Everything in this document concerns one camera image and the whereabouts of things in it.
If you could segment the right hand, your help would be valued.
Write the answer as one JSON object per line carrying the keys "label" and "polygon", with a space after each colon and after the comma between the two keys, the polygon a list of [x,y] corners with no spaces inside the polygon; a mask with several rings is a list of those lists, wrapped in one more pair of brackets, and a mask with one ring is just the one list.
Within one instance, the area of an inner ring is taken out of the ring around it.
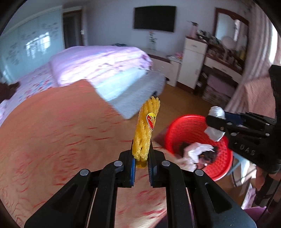
{"label": "right hand", "polygon": [[[256,181],[255,181],[256,190],[260,190],[261,187],[264,185],[266,175],[267,174],[263,169],[256,166]],[[277,172],[276,174],[269,174],[269,176],[276,181],[280,181],[280,175],[281,175],[280,171]]]}

